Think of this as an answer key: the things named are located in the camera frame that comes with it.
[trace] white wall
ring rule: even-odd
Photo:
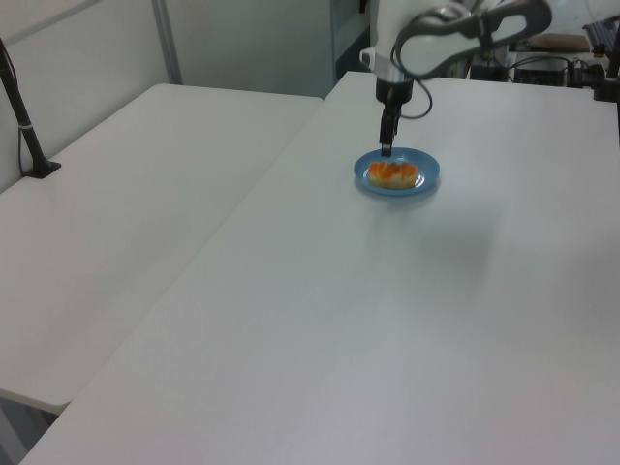
[[[169,0],[183,83],[324,97],[330,0]]]
[[[18,1],[22,8],[23,0]],[[65,1],[70,7],[76,4],[74,0],[45,1]],[[0,12],[8,16],[16,5],[17,0],[0,0]],[[22,13],[14,16],[26,17]],[[5,26],[0,36],[5,37],[5,31],[7,35],[16,32]],[[8,46],[8,50],[48,157],[151,85],[168,82],[150,0],[103,0]],[[4,88],[0,88],[0,192],[19,179],[16,151],[15,116]],[[26,166],[30,166],[29,157],[24,147]]]
[[[334,50],[338,59],[370,24],[370,2],[366,14],[359,12],[359,0],[332,0]]]

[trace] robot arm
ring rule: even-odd
[[[377,76],[376,96],[385,105],[382,155],[391,155],[400,109],[411,100],[415,80],[438,77],[456,61],[550,25],[574,27],[619,10],[616,0],[487,0],[471,14],[446,0],[381,0],[377,46],[363,50],[360,60]]]

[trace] bread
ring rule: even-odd
[[[368,182],[384,189],[411,189],[416,185],[418,167],[411,163],[372,162]]]

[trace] black device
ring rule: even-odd
[[[37,139],[37,134],[32,127],[30,116],[26,110],[26,105],[23,103],[23,99],[19,93],[11,59],[7,49],[4,47],[2,39],[0,39],[0,78],[2,79],[2,83],[7,91],[9,101],[13,107],[19,130],[23,134],[23,138],[26,141],[28,149],[30,150],[30,155],[32,156],[32,170],[24,175],[28,177],[35,177],[37,179],[48,177],[60,168],[60,164],[51,162],[43,154],[43,150],[41,149],[39,140]]]

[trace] food on plate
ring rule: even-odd
[[[384,189],[411,189],[417,177],[418,167],[407,162],[372,162],[368,167],[368,182]]]

